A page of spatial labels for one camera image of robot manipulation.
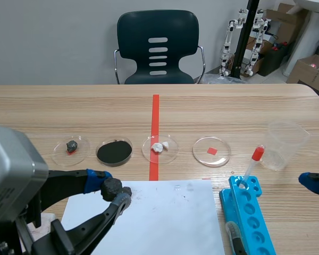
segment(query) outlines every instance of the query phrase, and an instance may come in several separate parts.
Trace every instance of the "white sink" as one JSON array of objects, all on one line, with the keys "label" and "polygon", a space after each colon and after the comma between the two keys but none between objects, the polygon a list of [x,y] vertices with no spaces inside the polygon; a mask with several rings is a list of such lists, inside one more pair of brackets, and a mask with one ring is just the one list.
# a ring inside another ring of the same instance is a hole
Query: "white sink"
[{"label": "white sink", "polygon": [[294,0],[294,2],[304,9],[319,12],[319,0]]},{"label": "white sink", "polygon": [[319,43],[319,0],[294,0],[294,2],[296,3],[294,10],[297,11],[300,7],[310,10],[309,22],[283,71],[285,76],[290,75],[299,59],[312,56]]}]

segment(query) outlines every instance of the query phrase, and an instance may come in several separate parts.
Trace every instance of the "measuring cup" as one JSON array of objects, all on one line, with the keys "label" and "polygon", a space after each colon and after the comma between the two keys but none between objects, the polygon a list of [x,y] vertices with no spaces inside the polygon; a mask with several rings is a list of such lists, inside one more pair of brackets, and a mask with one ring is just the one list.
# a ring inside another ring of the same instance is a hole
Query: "measuring cup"
[{"label": "measuring cup", "polygon": [[294,122],[272,122],[265,136],[265,153],[261,158],[261,164],[275,171],[284,169],[308,139],[309,133]]}]

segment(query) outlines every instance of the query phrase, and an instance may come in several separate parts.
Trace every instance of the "black tube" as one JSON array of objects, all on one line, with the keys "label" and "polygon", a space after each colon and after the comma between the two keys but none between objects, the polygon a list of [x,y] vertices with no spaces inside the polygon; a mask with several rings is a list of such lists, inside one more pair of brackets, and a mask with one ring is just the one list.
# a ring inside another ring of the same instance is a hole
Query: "black tube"
[{"label": "black tube", "polygon": [[244,59],[248,38],[250,36],[251,28],[253,27],[253,22],[257,7],[259,5],[259,0],[249,0],[247,5],[248,15],[244,27],[241,29],[241,34],[236,48],[234,62],[232,71],[230,73],[231,77],[240,78],[241,64]]}]

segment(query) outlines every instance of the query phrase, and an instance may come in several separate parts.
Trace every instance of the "gray wall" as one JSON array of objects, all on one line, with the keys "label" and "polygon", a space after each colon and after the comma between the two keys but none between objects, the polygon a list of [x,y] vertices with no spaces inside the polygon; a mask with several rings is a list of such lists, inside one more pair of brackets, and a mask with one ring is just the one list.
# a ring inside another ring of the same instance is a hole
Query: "gray wall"
[{"label": "gray wall", "polygon": [[[274,4],[260,3],[262,8]],[[0,0],[0,84],[116,83],[116,23],[123,13],[136,10],[195,13],[209,71],[219,65],[228,20],[246,6],[246,0]],[[183,58],[180,67],[195,78],[201,61],[198,52]],[[121,82],[135,69],[133,61],[120,59]]]}]

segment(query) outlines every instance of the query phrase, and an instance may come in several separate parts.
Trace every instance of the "blue test tube rack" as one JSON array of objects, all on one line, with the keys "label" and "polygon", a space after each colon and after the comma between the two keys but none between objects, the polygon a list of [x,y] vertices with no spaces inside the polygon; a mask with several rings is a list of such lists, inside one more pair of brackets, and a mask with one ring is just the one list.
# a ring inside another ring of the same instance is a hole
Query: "blue test tube rack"
[{"label": "blue test tube rack", "polygon": [[250,176],[245,189],[239,187],[242,176],[229,178],[230,189],[220,191],[226,222],[235,222],[248,255],[276,255],[257,198],[262,195],[258,179]]}]

